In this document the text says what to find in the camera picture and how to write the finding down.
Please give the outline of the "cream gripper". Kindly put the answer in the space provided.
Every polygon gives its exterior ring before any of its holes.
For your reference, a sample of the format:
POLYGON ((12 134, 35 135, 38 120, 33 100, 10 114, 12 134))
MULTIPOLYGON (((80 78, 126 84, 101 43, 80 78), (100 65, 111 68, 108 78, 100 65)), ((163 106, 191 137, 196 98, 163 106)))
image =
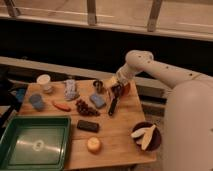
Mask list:
POLYGON ((115 88, 122 88, 123 84, 117 79, 116 76, 112 76, 104 82, 104 86, 106 89, 113 90, 115 88))

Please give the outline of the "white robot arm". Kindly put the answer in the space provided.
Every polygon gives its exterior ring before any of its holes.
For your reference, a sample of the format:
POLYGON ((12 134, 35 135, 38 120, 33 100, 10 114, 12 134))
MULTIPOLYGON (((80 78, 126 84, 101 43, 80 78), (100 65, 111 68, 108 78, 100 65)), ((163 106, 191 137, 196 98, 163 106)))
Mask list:
POLYGON ((164 114, 163 171, 213 171, 213 76, 158 62, 131 50, 105 86, 146 72, 171 88, 164 114))

